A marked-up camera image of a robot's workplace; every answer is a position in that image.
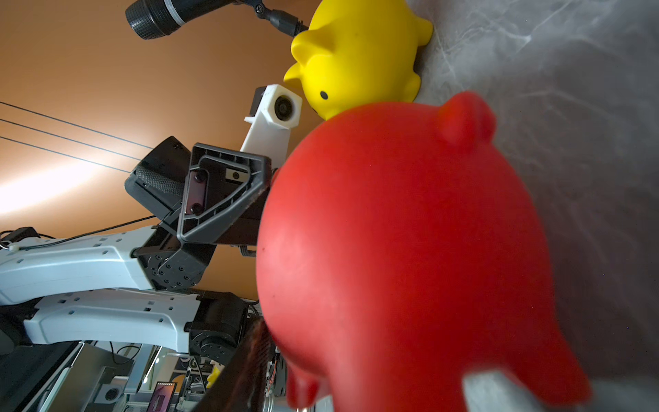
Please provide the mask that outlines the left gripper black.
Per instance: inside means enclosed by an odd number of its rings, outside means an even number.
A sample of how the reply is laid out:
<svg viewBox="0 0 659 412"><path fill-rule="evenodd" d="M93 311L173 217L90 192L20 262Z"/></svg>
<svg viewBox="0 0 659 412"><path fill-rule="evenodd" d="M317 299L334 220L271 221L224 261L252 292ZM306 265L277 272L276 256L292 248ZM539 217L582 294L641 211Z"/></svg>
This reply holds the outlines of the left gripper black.
<svg viewBox="0 0 659 412"><path fill-rule="evenodd" d="M159 219L132 252L158 290L194 288L219 245L256 255L272 178L271 159L176 137L152 149L125 180L125 190Z"/></svg>

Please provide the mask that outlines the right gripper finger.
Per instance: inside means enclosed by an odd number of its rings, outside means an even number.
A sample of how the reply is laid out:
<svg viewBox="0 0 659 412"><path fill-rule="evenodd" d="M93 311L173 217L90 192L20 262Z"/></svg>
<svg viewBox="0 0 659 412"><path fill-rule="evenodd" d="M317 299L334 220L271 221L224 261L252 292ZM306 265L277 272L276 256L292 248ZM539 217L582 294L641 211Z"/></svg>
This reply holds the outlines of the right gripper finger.
<svg viewBox="0 0 659 412"><path fill-rule="evenodd" d="M271 334L264 319L257 318L231 362L193 411L262 411L272 357Z"/></svg>

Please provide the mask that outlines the yellow piggy bank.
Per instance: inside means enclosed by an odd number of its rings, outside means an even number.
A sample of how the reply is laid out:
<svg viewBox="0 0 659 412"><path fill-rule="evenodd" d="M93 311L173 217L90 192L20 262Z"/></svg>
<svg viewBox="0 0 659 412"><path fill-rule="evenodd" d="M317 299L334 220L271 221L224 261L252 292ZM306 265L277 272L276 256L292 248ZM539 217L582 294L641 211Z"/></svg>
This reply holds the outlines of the yellow piggy bank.
<svg viewBox="0 0 659 412"><path fill-rule="evenodd" d="M402 0L322 1L292 41L295 63L284 81L300 85L324 120L372 103L412 102L421 86L417 53L432 36L432 22Z"/></svg>

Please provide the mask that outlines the red piggy bank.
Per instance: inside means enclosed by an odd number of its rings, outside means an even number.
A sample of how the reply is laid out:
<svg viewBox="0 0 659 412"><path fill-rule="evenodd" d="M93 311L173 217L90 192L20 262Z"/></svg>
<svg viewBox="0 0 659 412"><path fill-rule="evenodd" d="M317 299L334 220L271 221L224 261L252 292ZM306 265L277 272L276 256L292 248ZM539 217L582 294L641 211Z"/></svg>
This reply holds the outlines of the red piggy bank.
<svg viewBox="0 0 659 412"><path fill-rule="evenodd" d="M482 97L325 121L278 171L257 291L296 409L464 411L499 370L544 403L590 400L563 337L539 217Z"/></svg>

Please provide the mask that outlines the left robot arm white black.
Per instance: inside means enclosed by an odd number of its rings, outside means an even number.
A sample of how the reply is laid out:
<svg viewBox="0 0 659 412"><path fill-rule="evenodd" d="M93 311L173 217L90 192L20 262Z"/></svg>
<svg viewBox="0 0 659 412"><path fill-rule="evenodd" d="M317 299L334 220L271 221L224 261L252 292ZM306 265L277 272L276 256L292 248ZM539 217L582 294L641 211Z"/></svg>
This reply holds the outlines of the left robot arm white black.
<svg viewBox="0 0 659 412"><path fill-rule="evenodd" d="M1 240L1 351L73 341L138 343L228 364L255 319L231 293L198 292L219 245L256 254L284 149L250 133L238 151L168 137L125 181L148 219L48 239Z"/></svg>

